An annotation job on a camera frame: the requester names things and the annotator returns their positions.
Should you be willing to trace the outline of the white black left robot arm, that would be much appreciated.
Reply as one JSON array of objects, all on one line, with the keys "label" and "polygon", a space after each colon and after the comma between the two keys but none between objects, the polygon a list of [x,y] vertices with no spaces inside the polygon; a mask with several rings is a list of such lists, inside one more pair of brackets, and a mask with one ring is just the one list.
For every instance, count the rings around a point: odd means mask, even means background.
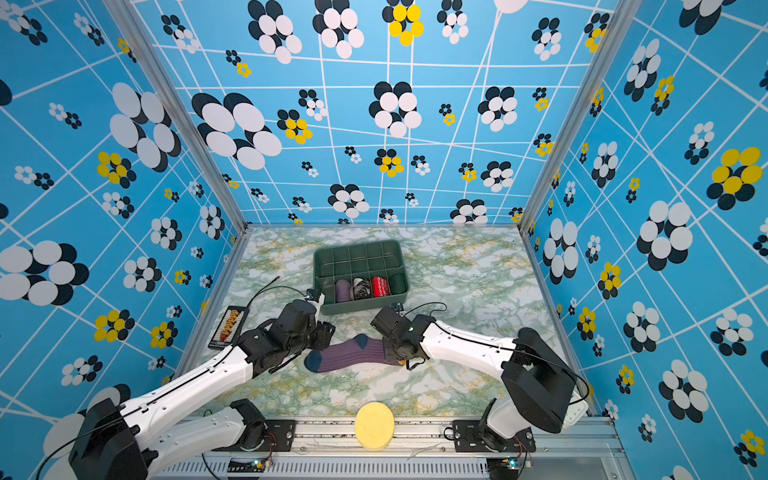
[{"label": "white black left robot arm", "polygon": [[117,404],[90,407],[68,463],[78,479],[149,479],[166,468],[218,448],[269,447],[266,420],[241,399],[202,419],[189,415],[250,380],[275,373],[307,349],[327,348],[334,326],[320,304],[294,300],[280,315],[243,331],[220,353],[170,383]]}]

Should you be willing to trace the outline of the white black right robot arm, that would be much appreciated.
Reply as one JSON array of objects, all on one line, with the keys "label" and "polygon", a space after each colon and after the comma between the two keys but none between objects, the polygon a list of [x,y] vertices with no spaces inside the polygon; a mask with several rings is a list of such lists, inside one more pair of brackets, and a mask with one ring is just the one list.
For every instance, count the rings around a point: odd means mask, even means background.
[{"label": "white black right robot arm", "polygon": [[382,335],[385,357],[403,362],[440,360],[501,381],[508,398],[492,400],[478,424],[479,441],[501,452],[531,427],[550,434],[586,415],[589,386],[529,327],[515,338],[493,337],[452,327],[429,315],[410,319],[391,307],[371,326]]}]

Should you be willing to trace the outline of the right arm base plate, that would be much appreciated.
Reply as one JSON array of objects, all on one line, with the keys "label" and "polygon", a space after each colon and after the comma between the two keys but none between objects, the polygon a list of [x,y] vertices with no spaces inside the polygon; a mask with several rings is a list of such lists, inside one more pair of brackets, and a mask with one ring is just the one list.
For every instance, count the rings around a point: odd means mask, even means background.
[{"label": "right arm base plate", "polygon": [[479,420],[454,420],[444,430],[458,453],[534,453],[536,442],[530,428],[505,439]]}]

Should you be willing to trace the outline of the purple teal sock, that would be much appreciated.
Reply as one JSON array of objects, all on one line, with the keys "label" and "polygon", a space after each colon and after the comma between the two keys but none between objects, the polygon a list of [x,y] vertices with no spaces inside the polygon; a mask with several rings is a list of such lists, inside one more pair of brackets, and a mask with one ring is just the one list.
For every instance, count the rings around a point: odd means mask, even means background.
[{"label": "purple teal sock", "polygon": [[327,373],[359,364],[400,366],[401,362],[388,357],[384,342],[365,334],[330,345],[324,350],[312,350],[304,359],[305,368],[312,373]]}]

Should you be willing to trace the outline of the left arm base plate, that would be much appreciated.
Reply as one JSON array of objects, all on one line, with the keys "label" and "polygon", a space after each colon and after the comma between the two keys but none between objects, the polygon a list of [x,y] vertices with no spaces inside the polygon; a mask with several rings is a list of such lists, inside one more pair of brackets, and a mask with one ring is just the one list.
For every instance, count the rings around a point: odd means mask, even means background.
[{"label": "left arm base plate", "polygon": [[234,445],[216,452],[290,452],[296,435],[294,419],[266,419],[260,426],[248,427]]}]

